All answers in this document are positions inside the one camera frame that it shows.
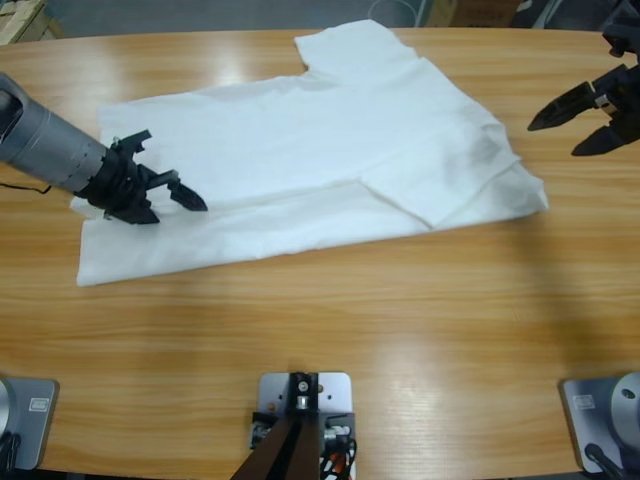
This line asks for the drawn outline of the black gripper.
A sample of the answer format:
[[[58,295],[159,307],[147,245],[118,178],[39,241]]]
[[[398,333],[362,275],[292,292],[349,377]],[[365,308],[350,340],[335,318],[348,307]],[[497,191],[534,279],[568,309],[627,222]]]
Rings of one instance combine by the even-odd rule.
[[[572,151],[573,156],[606,154],[639,139],[639,66],[620,65],[593,82],[583,82],[549,102],[528,126],[529,131],[554,128],[596,106],[610,122]]]
[[[176,171],[156,173],[136,163],[134,156],[141,152],[141,148],[108,149],[98,173],[74,195],[101,209],[106,216],[132,225],[159,222],[147,199],[147,191],[160,186],[166,186],[170,191],[170,199],[186,210],[208,210],[206,202],[179,181]]]

